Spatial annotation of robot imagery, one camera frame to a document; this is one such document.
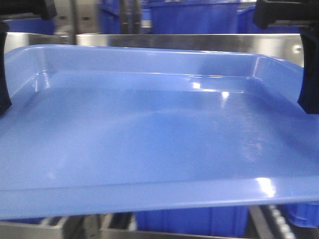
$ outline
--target blue bin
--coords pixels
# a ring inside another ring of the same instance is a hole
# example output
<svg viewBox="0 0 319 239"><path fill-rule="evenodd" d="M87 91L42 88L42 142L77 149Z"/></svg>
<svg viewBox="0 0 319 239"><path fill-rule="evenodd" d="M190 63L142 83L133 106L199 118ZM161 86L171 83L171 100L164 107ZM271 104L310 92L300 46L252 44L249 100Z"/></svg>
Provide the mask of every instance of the blue bin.
<svg viewBox="0 0 319 239"><path fill-rule="evenodd" d="M42 20L40 18L18 19L4 21L10 26L10 32L29 32L53 35L55 25L53 20Z"/></svg>
<svg viewBox="0 0 319 239"><path fill-rule="evenodd" d="M269 26L260 29L253 23L255 6L238 11L238 33L299 33L296 26Z"/></svg>
<svg viewBox="0 0 319 239"><path fill-rule="evenodd" d="M5 220L8 223L40 224L44 218L12 219Z"/></svg>
<svg viewBox="0 0 319 239"><path fill-rule="evenodd" d="M100 5L107 7L112 12L119 11L119 0L101 0Z"/></svg>
<svg viewBox="0 0 319 239"><path fill-rule="evenodd" d="M285 208L292 224L303 228L319 227L319 202L288 204Z"/></svg>
<svg viewBox="0 0 319 239"><path fill-rule="evenodd" d="M238 4L237 0L151 2L153 33L236 33Z"/></svg>
<svg viewBox="0 0 319 239"><path fill-rule="evenodd" d="M121 33L119 14L112 11L112 8L99 4L98 5L99 30L103 34Z"/></svg>
<svg viewBox="0 0 319 239"><path fill-rule="evenodd" d="M248 207L216 207L136 212L140 231L242 237Z"/></svg>

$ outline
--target metal frame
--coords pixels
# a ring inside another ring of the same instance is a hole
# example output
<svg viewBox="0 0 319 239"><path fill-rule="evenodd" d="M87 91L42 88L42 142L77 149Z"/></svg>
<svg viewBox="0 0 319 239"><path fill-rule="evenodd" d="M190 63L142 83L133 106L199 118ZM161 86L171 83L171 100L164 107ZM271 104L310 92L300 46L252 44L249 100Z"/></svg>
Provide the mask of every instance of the metal frame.
<svg viewBox="0 0 319 239"><path fill-rule="evenodd" d="M1 239L71 239L81 228L82 216L44 218L40 224L0 222Z"/></svg>
<svg viewBox="0 0 319 239"><path fill-rule="evenodd" d="M234 238L183 235L183 234L173 234L173 233L128 231L123 229L101 229L101 239L234 239Z"/></svg>
<svg viewBox="0 0 319 239"><path fill-rule="evenodd" d="M76 0L54 0L57 16L55 35L65 39L66 44L76 44L75 35L79 33Z"/></svg>
<svg viewBox="0 0 319 239"><path fill-rule="evenodd" d="M76 37L78 45L249 52L304 64L299 34L81 34Z"/></svg>
<svg viewBox="0 0 319 239"><path fill-rule="evenodd" d="M69 39L56 35L8 32L4 52L7 53L18 47L37 44L69 44Z"/></svg>
<svg viewBox="0 0 319 239"><path fill-rule="evenodd" d="M98 32L97 0L76 0L79 33Z"/></svg>

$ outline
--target blue plastic tray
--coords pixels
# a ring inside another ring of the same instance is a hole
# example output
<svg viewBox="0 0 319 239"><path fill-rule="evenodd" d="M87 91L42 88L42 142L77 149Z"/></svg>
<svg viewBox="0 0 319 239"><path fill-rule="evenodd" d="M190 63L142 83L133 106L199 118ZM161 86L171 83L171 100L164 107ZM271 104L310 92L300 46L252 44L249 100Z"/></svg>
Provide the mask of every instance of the blue plastic tray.
<svg viewBox="0 0 319 239"><path fill-rule="evenodd" d="M238 33L299 33L296 26L268 26L267 29L260 29L253 23L255 6L249 6L238 11Z"/></svg>
<svg viewBox="0 0 319 239"><path fill-rule="evenodd" d="M136 212L140 231L242 237L248 207L171 209Z"/></svg>
<svg viewBox="0 0 319 239"><path fill-rule="evenodd" d="M238 5L238 0L151 1L152 33L236 33Z"/></svg>
<svg viewBox="0 0 319 239"><path fill-rule="evenodd" d="M292 224L303 228L319 227L319 202L288 204L285 208Z"/></svg>
<svg viewBox="0 0 319 239"><path fill-rule="evenodd" d="M297 65L66 45L5 65L0 219L319 201L319 116L297 104Z"/></svg>

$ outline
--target metal bar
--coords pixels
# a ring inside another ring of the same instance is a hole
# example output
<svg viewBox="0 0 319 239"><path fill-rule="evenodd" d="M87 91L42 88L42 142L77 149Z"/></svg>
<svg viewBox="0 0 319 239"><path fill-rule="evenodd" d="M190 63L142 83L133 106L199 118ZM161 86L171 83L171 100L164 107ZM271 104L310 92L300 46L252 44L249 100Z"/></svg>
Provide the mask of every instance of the metal bar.
<svg viewBox="0 0 319 239"><path fill-rule="evenodd" d="M76 3L79 33L98 32L96 0L77 0Z"/></svg>
<svg viewBox="0 0 319 239"><path fill-rule="evenodd" d="M67 44L75 44L77 22L75 22L75 2L72 0L55 0L58 16L55 17L55 34L64 39Z"/></svg>
<svg viewBox="0 0 319 239"><path fill-rule="evenodd" d="M121 33L129 34L129 1L128 0L118 0L120 5L120 21L121 21Z"/></svg>
<svg viewBox="0 0 319 239"><path fill-rule="evenodd" d="M250 206L249 213L252 221L255 225L256 231L260 239L275 239L270 227L268 226L267 220L263 215L260 207Z"/></svg>
<svg viewBox="0 0 319 239"><path fill-rule="evenodd" d="M13 49L37 44L66 44L64 37L53 35L42 35L33 33L9 32L6 37L4 52Z"/></svg>
<svg viewBox="0 0 319 239"><path fill-rule="evenodd" d="M132 0L133 34L141 33L142 8L141 0Z"/></svg>
<svg viewBox="0 0 319 239"><path fill-rule="evenodd" d="M77 22L77 5L76 0L70 0L70 16L73 26L73 34L71 35L71 44L76 44L76 34L79 32L78 22Z"/></svg>
<svg viewBox="0 0 319 239"><path fill-rule="evenodd" d="M101 222L99 215L89 215L84 218L83 227L88 239L100 239Z"/></svg>
<svg viewBox="0 0 319 239"><path fill-rule="evenodd" d="M55 226L55 218L45 218L41 224L0 222L1 239L70 239L80 228L82 216L61 217Z"/></svg>
<svg viewBox="0 0 319 239"><path fill-rule="evenodd" d="M232 51L265 54L304 65L299 34L209 35L77 35L79 45L142 47L201 51Z"/></svg>
<svg viewBox="0 0 319 239"><path fill-rule="evenodd" d="M101 234L101 239L231 239L225 237L141 232L120 229L101 229Z"/></svg>

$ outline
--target black plastic bracket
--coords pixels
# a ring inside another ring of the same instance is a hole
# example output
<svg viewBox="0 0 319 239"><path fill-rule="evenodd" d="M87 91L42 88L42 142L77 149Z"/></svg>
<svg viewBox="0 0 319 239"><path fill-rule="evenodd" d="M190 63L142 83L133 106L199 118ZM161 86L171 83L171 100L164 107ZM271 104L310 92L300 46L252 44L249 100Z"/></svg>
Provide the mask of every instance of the black plastic bracket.
<svg viewBox="0 0 319 239"><path fill-rule="evenodd" d="M12 105L5 80L4 71L4 44L6 33L9 31L9 26L0 22L0 116Z"/></svg>
<svg viewBox="0 0 319 239"><path fill-rule="evenodd" d="M33 13L43 19L56 16L54 0L0 0L0 15ZM4 44L9 26L0 22L0 116L12 105L5 79Z"/></svg>
<svg viewBox="0 0 319 239"><path fill-rule="evenodd" d="M304 47L304 77L299 105L319 114L319 0L257 0L253 21L261 29L277 21L299 25Z"/></svg>
<svg viewBox="0 0 319 239"><path fill-rule="evenodd" d="M319 25L300 31L305 67L298 103L307 114L319 114Z"/></svg>

